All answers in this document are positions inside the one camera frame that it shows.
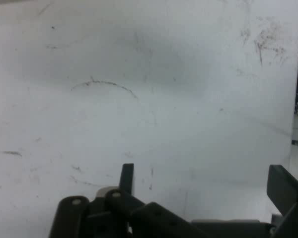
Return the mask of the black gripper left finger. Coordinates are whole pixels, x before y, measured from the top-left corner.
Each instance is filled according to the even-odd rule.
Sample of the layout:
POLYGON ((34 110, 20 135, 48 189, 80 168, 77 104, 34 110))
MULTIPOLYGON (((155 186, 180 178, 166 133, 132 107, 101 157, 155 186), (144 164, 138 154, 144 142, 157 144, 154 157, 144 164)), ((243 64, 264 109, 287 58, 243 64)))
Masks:
POLYGON ((51 238, 204 238, 206 234, 155 202, 132 196, 134 165, 122 166, 119 185, 89 201, 71 196, 59 202, 51 238))

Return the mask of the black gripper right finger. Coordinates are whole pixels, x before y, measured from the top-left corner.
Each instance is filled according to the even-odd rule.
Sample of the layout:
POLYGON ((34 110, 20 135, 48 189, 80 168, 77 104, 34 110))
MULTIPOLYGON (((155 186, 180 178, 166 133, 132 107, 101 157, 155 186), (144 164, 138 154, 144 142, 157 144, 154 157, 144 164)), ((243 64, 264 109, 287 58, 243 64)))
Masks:
POLYGON ((298 180, 281 165, 270 165, 267 195, 282 215, 273 238, 298 238, 298 180))

